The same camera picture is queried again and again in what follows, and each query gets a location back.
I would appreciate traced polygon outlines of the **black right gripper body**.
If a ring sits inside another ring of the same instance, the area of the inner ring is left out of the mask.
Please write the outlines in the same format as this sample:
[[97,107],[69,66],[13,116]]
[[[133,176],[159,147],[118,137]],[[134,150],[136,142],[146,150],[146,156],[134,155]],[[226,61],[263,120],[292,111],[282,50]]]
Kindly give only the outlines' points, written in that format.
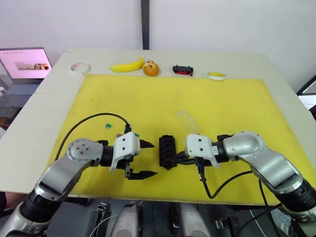
[[207,159],[201,158],[201,157],[195,157],[195,158],[189,158],[186,161],[186,165],[200,165],[204,167],[212,166],[211,162]]

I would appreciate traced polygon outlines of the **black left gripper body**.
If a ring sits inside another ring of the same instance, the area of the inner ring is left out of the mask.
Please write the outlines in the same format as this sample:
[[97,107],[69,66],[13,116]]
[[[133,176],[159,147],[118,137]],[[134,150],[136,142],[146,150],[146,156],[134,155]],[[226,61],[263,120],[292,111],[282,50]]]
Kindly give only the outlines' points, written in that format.
[[123,158],[118,161],[116,168],[124,170],[125,178],[134,178],[133,169],[131,163],[134,161],[134,156]]

